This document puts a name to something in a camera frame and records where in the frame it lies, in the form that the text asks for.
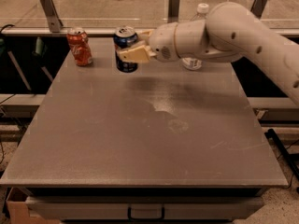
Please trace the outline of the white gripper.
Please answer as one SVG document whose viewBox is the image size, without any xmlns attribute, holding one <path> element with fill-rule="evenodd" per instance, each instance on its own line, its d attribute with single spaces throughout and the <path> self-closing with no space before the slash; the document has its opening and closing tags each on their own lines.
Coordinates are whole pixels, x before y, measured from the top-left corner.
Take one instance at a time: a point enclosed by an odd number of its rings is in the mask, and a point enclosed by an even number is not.
<svg viewBox="0 0 299 224">
<path fill-rule="evenodd" d="M 152 57 L 160 62 L 174 62 L 178 60 L 175 45 L 177 22 L 159 26 L 153 31 L 148 29 L 137 34 L 139 41 L 149 42 L 149 46 L 140 45 L 133 48 L 121 49 L 118 56 L 127 63 L 148 63 Z"/>
</svg>

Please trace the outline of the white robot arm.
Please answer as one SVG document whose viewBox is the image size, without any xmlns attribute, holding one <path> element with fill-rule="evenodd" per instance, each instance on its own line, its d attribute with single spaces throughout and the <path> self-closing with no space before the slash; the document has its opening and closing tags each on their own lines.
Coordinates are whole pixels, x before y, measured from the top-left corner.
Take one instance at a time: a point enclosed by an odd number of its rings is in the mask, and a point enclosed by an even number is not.
<svg viewBox="0 0 299 224">
<path fill-rule="evenodd" d="M 172 22 L 140 33 L 135 44 L 117 54 L 130 63 L 152 58 L 163 63 L 182 58 L 229 63 L 245 57 L 299 105 L 299 45 L 234 2 L 216 5 L 200 20 Z"/>
</svg>

